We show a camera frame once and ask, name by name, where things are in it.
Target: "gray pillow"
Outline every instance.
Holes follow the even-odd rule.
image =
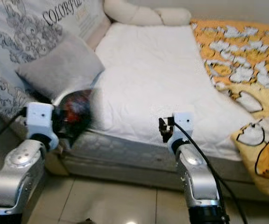
[[[104,70],[94,51],[79,37],[66,33],[47,56],[21,64],[17,74],[52,102],[63,95],[90,89]]]

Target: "black cable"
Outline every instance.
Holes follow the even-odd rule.
[[[26,116],[27,108],[23,107],[22,110],[20,110],[14,117],[12,117],[7,124],[4,125],[2,129],[0,129],[0,136],[6,131],[10,125],[19,117],[19,116]]]
[[[208,158],[205,156],[205,154],[202,152],[202,150],[199,148],[199,146],[195,143],[195,141],[190,137],[190,135],[181,127],[179,126],[179,124],[177,123],[174,123],[174,125],[179,128],[180,131],[182,131],[183,134],[185,134],[185,136],[188,138],[188,140],[193,144],[193,146],[198,150],[198,152],[201,154],[201,156],[204,158],[204,160],[206,161],[209,169],[211,170],[212,174],[213,174],[213,177],[217,183],[217,189],[218,189],[218,193],[219,193],[219,197],[220,197],[220,201],[221,201],[221,207],[222,207],[222,210],[224,212],[224,214],[226,213],[226,209],[225,209],[225,202],[224,202],[224,197],[222,195],[222,192],[221,192],[221,188],[220,188],[220,185],[219,185],[219,181],[225,186],[226,190],[230,193],[232,199],[234,200],[234,203],[238,209],[238,212],[243,220],[243,223],[244,224],[248,224],[248,221],[247,221],[247,218],[246,218],[246,215],[244,214],[242,208],[241,208],[241,205],[240,203],[238,202],[238,199],[236,198],[234,192],[230,189],[230,187],[225,183],[225,181],[220,177],[220,175],[215,171],[215,169],[212,167],[211,163],[209,162]]]

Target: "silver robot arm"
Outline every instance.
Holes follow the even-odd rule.
[[[177,171],[184,184],[184,196],[189,208],[191,224],[227,224],[223,214],[217,183],[206,161],[187,137],[174,124],[177,123],[190,136],[193,131],[193,114],[174,113],[167,118],[168,125],[159,119],[159,129],[169,151],[175,156]]]
[[[52,130],[54,107],[30,103],[27,107],[29,139],[5,157],[0,171],[0,224],[20,224],[22,212],[44,173],[47,151],[58,145]]]

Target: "egg pattern blanket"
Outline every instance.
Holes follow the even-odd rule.
[[[231,139],[256,186],[269,194],[269,25],[192,21],[191,26],[212,84],[258,119]]]

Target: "white mattress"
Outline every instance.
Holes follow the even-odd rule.
[[[115,23],[96,54],[106,70],[96,83],[92,131],[164,147],[158,118],[193,105],[192,137],[205,154],[241,160],[230,134],[253,118],[212,86],[190,26]]]

